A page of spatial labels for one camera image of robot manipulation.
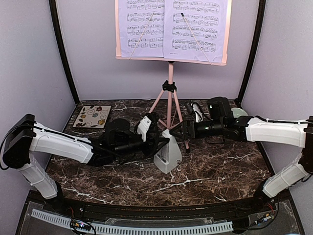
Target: sheet music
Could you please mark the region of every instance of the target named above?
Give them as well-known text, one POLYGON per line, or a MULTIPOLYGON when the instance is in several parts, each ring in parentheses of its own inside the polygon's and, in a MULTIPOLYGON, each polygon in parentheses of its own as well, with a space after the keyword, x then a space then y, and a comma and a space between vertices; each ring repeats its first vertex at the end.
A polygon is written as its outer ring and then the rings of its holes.
POLYGON ((119 0, 118 4, 122 56, 131 56, 142 35, 132 56, 163 57, 164 0, 119 0))
POLYGON ((164 57, 221 62, 227 0, 165 0, 164 57), (181 14, 184 14, 206 56, 181 14))

